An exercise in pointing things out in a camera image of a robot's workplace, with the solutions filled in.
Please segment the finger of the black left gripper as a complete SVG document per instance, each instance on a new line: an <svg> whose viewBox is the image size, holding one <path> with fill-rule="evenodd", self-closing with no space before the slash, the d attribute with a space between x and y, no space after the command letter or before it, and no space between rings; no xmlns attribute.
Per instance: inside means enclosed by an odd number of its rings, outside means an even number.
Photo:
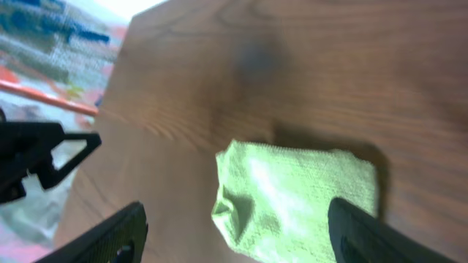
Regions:
<svg viewBox="0 0 468 263"><path fill-rule="evenodd" d="M86 145L79 152L76 152L74 156L69 157L66 163L56 168L53 164L52 150L62 142L67 141L84 141ZM56 187L101 144L100 135L96 132L66 133L61 135L59 141L53 143L53 147L46 151L45 158L38 163L38 179L41 187L44 190Z"/></svg>

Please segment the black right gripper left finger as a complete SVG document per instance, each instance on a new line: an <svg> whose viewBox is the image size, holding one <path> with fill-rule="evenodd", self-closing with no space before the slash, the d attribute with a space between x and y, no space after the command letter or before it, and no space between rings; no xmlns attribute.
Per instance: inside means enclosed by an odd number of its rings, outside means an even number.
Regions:
<svg viewBox="0 0 468 263"><path fill-rule="evenodd" d="M148 223L141 202L132 202L37 263L140 263Z"/></svg>

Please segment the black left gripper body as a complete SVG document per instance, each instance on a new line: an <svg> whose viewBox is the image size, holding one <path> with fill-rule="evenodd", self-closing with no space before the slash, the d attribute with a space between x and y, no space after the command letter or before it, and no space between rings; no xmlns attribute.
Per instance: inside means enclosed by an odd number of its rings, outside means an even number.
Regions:
<svg viewBox="0 0 468 263"><path fill-rule="evenodd" d="M36 175L44 190L66 177L66 168L53 164L52 150L65 139L56 122L8 121L1 112L1 203L25 197L22 180Z"/></svg>

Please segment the light green cloth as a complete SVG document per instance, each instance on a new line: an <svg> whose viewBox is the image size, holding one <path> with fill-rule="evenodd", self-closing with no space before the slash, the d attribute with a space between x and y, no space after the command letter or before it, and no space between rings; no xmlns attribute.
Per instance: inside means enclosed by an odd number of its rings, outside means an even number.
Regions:
<svg viewBox="0 0 468 263"><path fill-rule="evenodd" d="M233 140L216 166L211 218L230 249L259 262L334 262L328 208L335 197L377 214L376 169L349 151Z"/></svg>

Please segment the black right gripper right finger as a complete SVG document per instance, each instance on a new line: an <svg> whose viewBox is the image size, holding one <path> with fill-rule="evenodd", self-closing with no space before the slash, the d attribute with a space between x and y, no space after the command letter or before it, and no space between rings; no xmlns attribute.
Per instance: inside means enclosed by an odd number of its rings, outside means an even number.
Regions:
<svg viewBox="0 0 468 263"><path fill-rule="evenodd" d="M328 228L338 263L451 262L342 198L330 203Z"/></svg>

